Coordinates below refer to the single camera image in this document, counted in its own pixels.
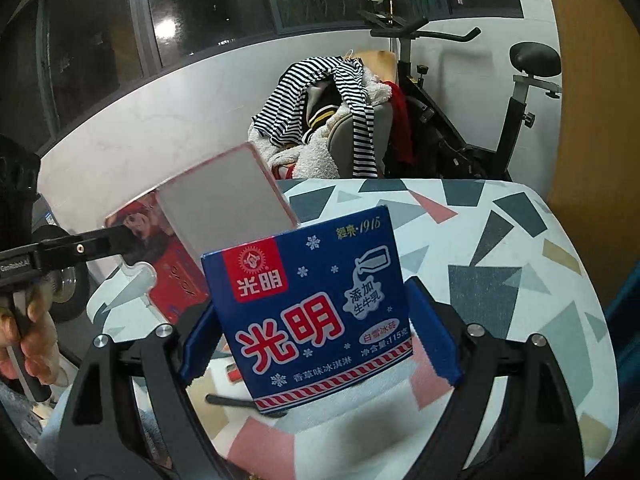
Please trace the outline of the left hand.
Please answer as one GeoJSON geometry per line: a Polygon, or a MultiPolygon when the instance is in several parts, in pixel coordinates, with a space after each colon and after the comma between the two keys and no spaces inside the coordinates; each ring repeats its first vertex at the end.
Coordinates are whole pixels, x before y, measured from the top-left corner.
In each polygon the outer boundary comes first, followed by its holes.
{"type": "Polygon", "coordinates": [[[9,297],[1,297],[1,380],[15,380],[16,371],[8,349],[17,344],[25,356],[26,372],[43,385],[52,385],[60,374],[58,333],[49,313],[53,288],[48,280],[35,284],[28,292],[27,315],[30,326],[20,332],[16,319],[9,309],[9,297]]]}

